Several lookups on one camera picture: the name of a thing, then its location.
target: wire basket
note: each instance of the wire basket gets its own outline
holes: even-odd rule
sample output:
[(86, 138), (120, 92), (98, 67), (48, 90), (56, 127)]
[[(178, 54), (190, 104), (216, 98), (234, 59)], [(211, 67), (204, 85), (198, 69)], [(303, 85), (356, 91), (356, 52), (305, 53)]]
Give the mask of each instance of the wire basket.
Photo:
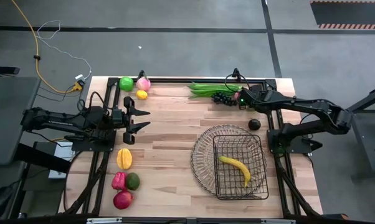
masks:
[(194, 144), (191, 154), (191, 167), (200, 186), (212, 195), (216, 195), (214, 168), (214, 137), (219, 135), (250, 134), (246, 130), (231, 124), (214, 126), (205, 131)]
[[(268, 198), (266, 160), (256, 135), (218, 135), (213, 138), (216, 196), (221, 200), (264, 200)], [(247, 166), (251, 180), (244, 187), (242, 171), (219, 160), (236, 159)]]

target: yellow lemon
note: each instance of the yellow lemon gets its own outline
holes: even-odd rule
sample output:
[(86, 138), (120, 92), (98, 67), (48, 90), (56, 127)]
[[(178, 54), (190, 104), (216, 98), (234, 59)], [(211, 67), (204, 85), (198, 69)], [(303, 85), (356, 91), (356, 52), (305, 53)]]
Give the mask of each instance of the yellow lemon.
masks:
[(136, 91), (136, 97), (138, 97), (139, 100), (145, 100), (148, 98), (148, 93), (144, 90), (138, 90)]

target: black wire basket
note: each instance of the black wire basket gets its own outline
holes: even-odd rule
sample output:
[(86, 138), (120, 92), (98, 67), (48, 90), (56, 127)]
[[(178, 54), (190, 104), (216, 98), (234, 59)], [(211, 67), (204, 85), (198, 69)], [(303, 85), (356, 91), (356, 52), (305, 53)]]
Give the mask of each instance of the black wire basket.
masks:
[[(221, 200), (264, 200), (268, 198), (266, 160), (259, 136), (218, 135), (213, 138), (216, 196)], [(242, 162), (251, 180), (244, 187), (242, 171), (219, 160), (226, 156)]]

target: yellow cable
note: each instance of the yellow cable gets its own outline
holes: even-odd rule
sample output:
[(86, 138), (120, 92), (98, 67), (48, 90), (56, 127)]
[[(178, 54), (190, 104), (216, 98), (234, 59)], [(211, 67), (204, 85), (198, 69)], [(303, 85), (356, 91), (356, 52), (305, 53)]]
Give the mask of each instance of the yellow cable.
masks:
[(55, 139), (51, 139), (51, 141), (61, 141), (61, 140), (64, 140), (64, 138), (55, 138)]
[[(12, 0), (14, 6), (17, 8), (17, 10), (19, 10), (20, 14), (23, 16), (24, 20), (28, 23), (28, 26), (30, 27), (31, 29), (31, 32), (32, 32), (32, 35), (34, 36), (34, 40), (36, 41), (36, 55), (39, 56), (39, 46), (38, 46), (38, 40), (37, 40), (37, 37), (36, 37), (36, 33), (34, 32), (34, 29), (32, 28), (31, 26), (31, 23), (30, 21), (28, 21), (27, 17), (24, 15), (23, 11), (20, 9), (20, 7), (16, 4), (16, 2), (14, 0)], [(47, 85), (49, 86), (51, 89), (53, 89), (56, 93), (71, 93), (73, 91), (75, 91), (75, 89), (71, 89), (69, 91), (60, 91), (60, 90), (57, 90), (55, 89), (53, 86), (51, 86), (43, 77), (42, 75), (39, 73), (39, 68), (38, 68), (38, 59), (36, 58), (36, 71), (37, 71), (37, 74), (39, 76), (39, 78)]]

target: green avocado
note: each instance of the green avocado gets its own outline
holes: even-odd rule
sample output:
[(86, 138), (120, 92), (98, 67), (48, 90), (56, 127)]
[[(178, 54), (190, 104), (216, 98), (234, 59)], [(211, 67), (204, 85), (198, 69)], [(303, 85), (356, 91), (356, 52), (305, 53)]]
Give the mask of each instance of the green avocado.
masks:
[(124, 91), (131, 91), (133, 89), (133, 80), (130, 77), (122, 77), (120, 79), (120, 89)]
[(126, 187), (130, 190), (136, 190), (138, 189), (140, 185), (140, 179), (138, 177), (138, 174), (136, 173), (130, 173), (126, 177)]

